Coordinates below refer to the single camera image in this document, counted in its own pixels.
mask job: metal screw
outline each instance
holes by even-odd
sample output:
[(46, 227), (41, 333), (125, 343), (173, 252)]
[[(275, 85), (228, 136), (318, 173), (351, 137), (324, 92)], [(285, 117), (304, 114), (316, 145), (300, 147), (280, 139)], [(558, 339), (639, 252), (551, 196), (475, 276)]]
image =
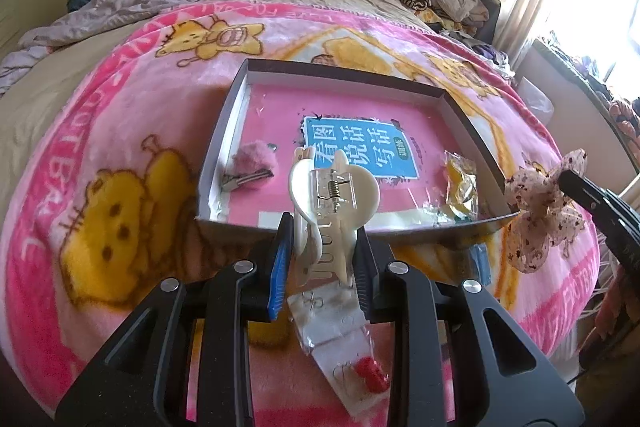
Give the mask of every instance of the metal screw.
[(389, 270), (393, 273), (397, 273), (398, 275), (402, 275), (409, 271), (409, 267), (402, 261), (393, 261), (392, 263), (389, 263)]
[(160, 289), (163, 292), (172, 292), (178, 289), (180, 282), (175, 277), (169, 277), (160, 283)]
[(462, 283), (462, 287), (469, 293), (480, 293), (482, 291), (481, 283), (473, 279), (467, 279)]
[(254, 263), (252, 263), (251, 261), (238, 261), (236, 264), (234, 264), (234, 270), (236, 270), (238, 273), (249, 273), (253, 269)]

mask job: blue gripper pad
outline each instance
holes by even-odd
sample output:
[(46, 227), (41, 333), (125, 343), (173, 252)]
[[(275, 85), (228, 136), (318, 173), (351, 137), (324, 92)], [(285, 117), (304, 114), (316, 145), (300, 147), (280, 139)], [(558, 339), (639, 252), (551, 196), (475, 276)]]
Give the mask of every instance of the blue gripper pad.
[(280, 313), (284, 302), (284, 291), (287, 285), (287, 271), (289, 271), (289, 263), (287, 262), (289, 255), (287, 255), (287, 247), (288, 245), (284, 242), (278, 245), (273, 269), (271, 270), (267, 312), (272, 321), (278, 317), (278, 313)]
[(470, 277), (476, 279), (482, 286), (491, 284), (491, 265), (489, 264), (489, 254), (484, 243), (473, 245), (468, 250), (468, 261), (470, 264)]
[(278, 317), (292, 250), (293, 217), (284, 212), (275, 237), (260, 241), (249, 254), (257, 267), (257, 277), (242, 290), (242, 314), (246, 320), (271, 322)]

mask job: plastic bag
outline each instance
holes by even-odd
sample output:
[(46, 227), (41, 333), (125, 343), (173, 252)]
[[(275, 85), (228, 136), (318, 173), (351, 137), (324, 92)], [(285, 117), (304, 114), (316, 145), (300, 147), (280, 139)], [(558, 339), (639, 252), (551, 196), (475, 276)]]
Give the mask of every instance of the plastic bag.
[(516, 92), (533, 115), (540, 120), (542, 125), (548, 125), (554, 115), (554, 105), (546, 95), (536, 86), (522, 77)]
[(456, 221), (478, 219), (476, 164), (459, 154), (445, 151), (447, 200), (444, 211)]
[(303, 351), (343, 337), (367, 320), (354, 287), (335, 281), (287, 299)]
[(389, 396), (388, 374), (374, 357), (367, 328), (316, 347), (312, 357), (336, 396), (356, 418)]

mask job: bed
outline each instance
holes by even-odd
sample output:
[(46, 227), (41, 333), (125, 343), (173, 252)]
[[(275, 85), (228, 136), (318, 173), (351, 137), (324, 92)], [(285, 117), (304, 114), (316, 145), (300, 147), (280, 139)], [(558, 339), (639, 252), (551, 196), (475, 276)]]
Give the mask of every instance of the bed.
[[(241, 29), (236, 47), (205, 53), (191, 41), (215, 24), (222, 31)], [(0, 98), (0, 346), (45, 411), (54, 411), (86, 361), (139, 301), (136, 295), (176, 270), (171, 261), (161, 269), (140, 268), (138, 293), (118, 293), (120, 283), (82, 286), (61, 260), (115, 259), (112, 248), (87, 242), (95, 237), (90, 219), (124, 216), (133, 208), (127, 214), (132, 225), (126, 233), (119, 227), (118, 238), (140, 245), (146, 234), (164, 260), (176, 255), (184, 216), (167, 217), (169, 237), (161, 221), (146, 221), (143, 230), (144, 201), (169, 186), (178, 200), (156, 201), (156, 208), (194, 197), (193, 181), (239, 65), (247, 56), (326, 58), (329, 40), (356, 50), (348, 60), (332, 55), (334, 65), (447, 89), (505, 176), (518, 167), (549, 170), (559, 162), (551, 136), (497, 72), (468, 48), (430, 31), (398, 0), (200, 0), (50, 54)], [(130, 205), (133, 200), (138, 203)], [(215, 245), (196, 244), (190, 230), (186, 224), (181, 232), (185, 279), (210, 277), (246, 254), (246, 246), (227, 244), (224, 237)], [(545, 266), (528, 275), (507, 263), (501, 233), (486, 244), (492, 293), (550, 354), (591, 294), (599, 261), (593, 226), (588, 221), (567, 259), (552, 249)], [(456, 277), (452, 256), (442, 247), (396, 247), (394, 253), (432, 279)], [(130, 274), (117, 275), (124, 288)], [(388, 362), (390, 328), (376, 328), (374, 337)], [(251, 371), (258, 426), (360, 425), (294, 335), (282, 349), (252, 347)], [(300, 378), (308, 381), (304, 389), (295, 384)], [(450, 378), (447, 392), (450, 397)], [(386, 403), (366, 421), (384, 425)]]

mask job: metal hair clip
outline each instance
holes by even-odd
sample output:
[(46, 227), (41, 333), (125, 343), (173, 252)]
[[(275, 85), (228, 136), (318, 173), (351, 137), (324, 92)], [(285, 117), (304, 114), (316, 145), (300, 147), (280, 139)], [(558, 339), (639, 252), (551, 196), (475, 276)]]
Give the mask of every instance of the metal hair clip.
[(264, 178), (273, 178), (273, 172), (269, 169), (260, 169), (259, 171), (252, 172), (251, 174), (242, 174), (241, 176), (228, 178), (223, 182), (222, 190), (230, 192), (232, 190), (236, 190), (236, 188), (242, 187), (245, 183), (255, 182)]

